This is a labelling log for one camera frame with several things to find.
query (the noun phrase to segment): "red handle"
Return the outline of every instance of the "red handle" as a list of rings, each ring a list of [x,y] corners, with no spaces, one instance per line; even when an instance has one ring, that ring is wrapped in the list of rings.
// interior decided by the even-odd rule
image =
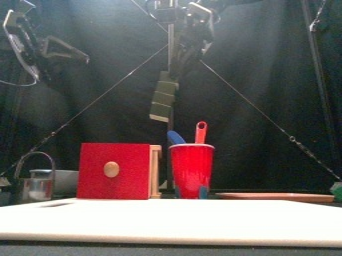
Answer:
[[[204,144],[206,135],[207,135],[207,123],[204,121],[200,121],[196,125],[195,143]]]

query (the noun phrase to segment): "red plastic cup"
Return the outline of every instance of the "red plastic cup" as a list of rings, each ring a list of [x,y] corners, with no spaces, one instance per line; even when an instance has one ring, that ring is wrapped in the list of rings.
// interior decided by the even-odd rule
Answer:
[[[211,145],[198,143],[170,147],[176,198],[207,198],[214,149]]]

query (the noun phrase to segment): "metal rod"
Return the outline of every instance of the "metal rod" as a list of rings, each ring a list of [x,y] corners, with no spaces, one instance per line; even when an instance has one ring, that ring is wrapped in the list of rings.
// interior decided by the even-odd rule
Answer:
[[[337,132],[335,132],[334,122],[333,122],[333,114],[331,114],[331,106],[330,106],[330,101],[329,101],[327,86],[326,86],[326,81],[323,78],[325,72],[323,72],[323,67],[322,67],[321,54],[319,54],[318,43],[317,43],[317,36],[315,36],[315,33],[313,31],[310,31],[310,25],[311,25],[313,18],[311,18],[311,13],[310,13],[310,8],[309,8],[309,1],[302,0],[301,2],[302,2],[302,10],[303,10],[303,16],[305,16],[307,37],[309,37],[309,43],[310,43],[310,49],[311,49],[311,55],[313,55],[314,68],[315,68],[318,90],[319,90],[319,96],[321,96],[321,102],[322,102],[322,108],[323,108],[329,143],[330,143],[330,149],[331,149],[333,168],[339,169],[339,171],[341,171],[341,166],[342,166],[341,153],[339,153],[338,145],[337,145]]]

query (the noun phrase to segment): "black curtain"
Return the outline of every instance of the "black curtain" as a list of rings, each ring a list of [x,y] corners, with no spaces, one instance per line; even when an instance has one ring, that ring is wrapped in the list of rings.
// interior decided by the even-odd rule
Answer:
[[[167,44],[167,33],[139,8],[143,0],[36,2],[40,33],[84,51],[91,62],[63,64],[53,83],[25,88],[1,85],[1,170],[47,137],[39,149],[51,154],[59,169],[75,170],[83,142],[150,143],[163,146],[163,181],[167,124],[148,114],[159,74],[168,68],[167,48],[155,54]],[[319,1],[314,2],[313,15]],[[341,10],[338,1],[334,5]],[[341,26],[334,24],[339,13],[326,14],[331,27],[327,34],[319,32],[334,129],[341,122],[341,69],[331,61],[339,51],[341,67]],[[334,50],[326,45],[331,42]],[[15,55],[1,52],[7,53],[1,80],[19,81],[21,74],[25,81],[23,71],[13,71]],[[207,143],[215,146],[212,188],[327,192],[335,178],[289,140],[293,136],[341,175],[301,1],[234,1],[220,13],[202,61],[179,81],[174,129],[194,142],[196,122],[208,123]],[[37,159],[25,168],[44,165]]]

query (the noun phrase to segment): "table surface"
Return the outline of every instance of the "table surface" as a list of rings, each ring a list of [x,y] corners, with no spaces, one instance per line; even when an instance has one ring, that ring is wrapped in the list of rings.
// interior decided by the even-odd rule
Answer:
[[[3,241],[342,248],[342,208],[291,201],[63,199],[0,216]]]

